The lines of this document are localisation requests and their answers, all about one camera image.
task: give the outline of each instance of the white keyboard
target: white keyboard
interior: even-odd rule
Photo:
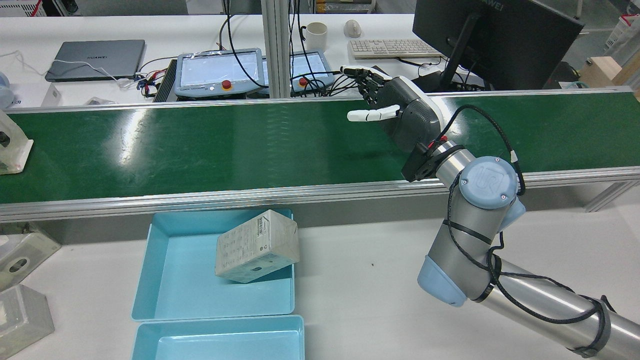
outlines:
[[[349,40],[355,59],[437,58],[442,54],[420,39]]]

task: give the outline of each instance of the light blue tray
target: light blue tray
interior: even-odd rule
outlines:
[[[275,210],[293,218],[291,210]],[[218,236],[264,210],[160,213],[147,250],[131,317],[136,321],[291,314],[293,265],[241,284],[215,276]]]
[[[305,358],[298,315],[149,322],[138,327],[132,360]]]

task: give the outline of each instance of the table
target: table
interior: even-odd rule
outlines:
[[[305,319],[307,359],[580,358],[483,306],[454,308],[418,287],[445,203],[430,197],[402,208],[430,213],[420,220],[300,229],[294,312]],[[623,220],[636,214],[637,207],[588,215],[579,208],[528,212],[506,230],[500,255],[581,294],[606,294],[618,313],[640,322],[640,242]],[[128,359],[144,250],[141,240],[62,246],[23,282],[47,295],[56,331],[12,360]]]
[[[20,50],[24,61],[45,72],[64,41],[144,39],[147,49],[142,63],[177,56],[182,53],[217,49],[218,31],[226,19],[224,15],[156,16],[156,17],[64,17],[64,18],[5,18],[0,22],[1,53]],[[342,27],[349,19],[356,19],[362,26],[362,38],[415,38],[411,27],[413,15],[345,14],[345,15],[301,15],[301,24],[321,21],[328,26],[328,47],[325,56],[335,69],[341,65],[379,65],[389,74],[415,78],[417,67],[396,60],[354,60],[347,52],[349,38]],[[236,49],[260,47],[264,53],[261,15],[236,15],[231,20]],[[298,32],[294,31],[294,50],[301,50]],[[223,33],[223,45],[228,38]],[[144,70],[164,69],[169,60],[154,62]],[[434,67],[422,68],[427,74]],[[14,56],[0,58],[0,71],[12,83],[44,82],[44,77],[23,68]],[[56,83],[62,94],[61,106],[78,106],[92,96],[116,101],[119,104],[146,103],[149,99],[140,91],[121,90],[114,81],[87,81],[82,83]]]

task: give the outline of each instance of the robotic arm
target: robotic arm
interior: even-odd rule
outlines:
[[[518,176],[506,160],[475,158],[449,141],[444,132],[451,122],[445,123],[438,106],[410,80],[366,67],[340,70],[356,80],[372,108],[351,111],[347,118],[379,121],[396,145],[410,152],[402,169],[406,180],[436,175],[449,188],[447,218],[418,275],[422,289],[456,307],[471,299],[584,358],[640,359],[640,325],[616,314],[605,297],[578,295],[493,254],[504,246],[502,230],[525,212]],[[516,161],[511,151],[511,162]],[[492,246],[496,234],[500,245]]]

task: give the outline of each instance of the white cable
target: white cable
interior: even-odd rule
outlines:
[[[15,58],[18,59],[18,61],[22,64],[23,67],[25,67],[25,66],[28,67],[29,69],[33,70],[36,74],[38,74],[40,76],[45,76],[49,72],[48,70],[45,71],[45,72],[39,72],[34,67],[32,67],[31,65],[27,64],[26,62],[24,62],[24,56],[22,55],[20,50],[13,51],[11,53],[0,54],[0,58],[2,58],[3,56],[9,56],[9,55],[15,55]],[[95,67],[93,67],[93,65],[91,65],[90,63],[85,62],[85,61],[65,61],[65,60],[55,59],[55,60],[52,61],[52,63],[54,63],[56,61],[61,62],[61,63],[67,63],[67,64],[81,63],[81,64],[89,65],[89,67],[91,67],[93,70],[96,70],[97,72],[100,72],[100,73],[102,73],[104,75],[109,76],[111,79],[113,79],[113,81],[116,82],[118,87],[121,88],[121,89],[130,88],[134,84],[138,83],[138,81],[136,81],[136,80],[132,80],[132,81],[127,82],[127,83],[122,83],[118,79],[114,78],[111,74],[109,74],[106,70],[104,70],[104,68],[102,68],[102,67],[95,68]]]
[[[8,55],[13,55],[15,54],[15,58],[18,59],[19,62],[21,62],[22,67],[28,67],[29,69],[35,71],[36,74],[40,75],[40,76],[45,76],[47,74],[47,72],[39,72],[37,71],[34,67],[32,67],[31,65],[27,64],[26,62],[24,62],[24,56],[22,55],[22,53],[20,52],[20,50],[16,50],[12,53],[6,53],[6,54],[2,54],[0,55],[0,58],[2,58],[3,56],[8,56]]]

